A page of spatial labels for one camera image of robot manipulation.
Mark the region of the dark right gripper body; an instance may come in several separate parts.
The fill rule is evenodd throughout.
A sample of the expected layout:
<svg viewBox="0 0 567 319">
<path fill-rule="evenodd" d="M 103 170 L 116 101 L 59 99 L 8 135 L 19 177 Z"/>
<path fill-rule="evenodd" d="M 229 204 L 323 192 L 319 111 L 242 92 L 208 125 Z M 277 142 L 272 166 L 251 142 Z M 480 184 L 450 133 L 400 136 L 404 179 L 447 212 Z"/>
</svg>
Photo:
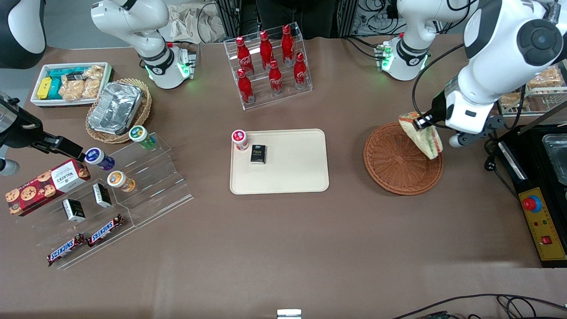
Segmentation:
<svg viewBox="0 0 567 319">
<path fill-rule="evenodd" d="M 43 127 L 39 118 L 19 106 L 20 100 L 0 93 L 0 145 L 24 148 L 31 145 L 35 133 Z"/>
</svg>

